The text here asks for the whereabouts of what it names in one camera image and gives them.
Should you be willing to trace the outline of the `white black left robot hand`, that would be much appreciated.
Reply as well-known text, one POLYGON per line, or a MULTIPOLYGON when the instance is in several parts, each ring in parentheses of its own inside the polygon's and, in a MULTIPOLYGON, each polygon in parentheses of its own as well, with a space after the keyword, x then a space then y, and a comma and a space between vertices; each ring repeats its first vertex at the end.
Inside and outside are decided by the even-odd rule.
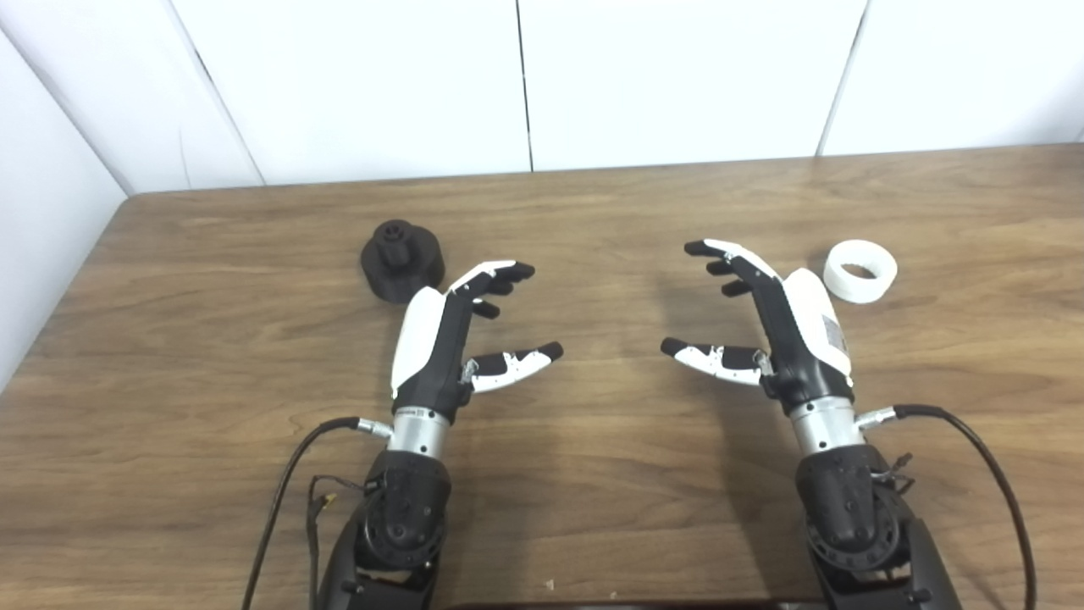
POLYGON ((449 424, 472 397, 522 381, 564 355, 558 342, 530 350, 465 356, 473 317, 495 319, 500 309, 488 295, 508 295, 534 275, 517 260, 488 260, 472 267, 446 293, 423 288, 406 304, 395 348, 390 389, 392 410, 418 407, 449 424))

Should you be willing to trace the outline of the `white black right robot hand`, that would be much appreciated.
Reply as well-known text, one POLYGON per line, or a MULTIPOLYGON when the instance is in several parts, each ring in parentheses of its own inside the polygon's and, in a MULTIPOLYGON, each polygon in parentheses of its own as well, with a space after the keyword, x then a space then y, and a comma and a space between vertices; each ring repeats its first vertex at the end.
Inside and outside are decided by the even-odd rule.
POLYGON ((816 274, 799 268, 782 277, 759 255, 727 241, 689 241, 683 248, 691 256, 711 258, 705 267, 710 275, 734 275, 721 288, 725 297, 750 294, 754 298, 769 347, 689 343, 666 337, 663 354, 709 377, 761 386, 785 414, 817 399, 853 401, 843 330, 816 274))

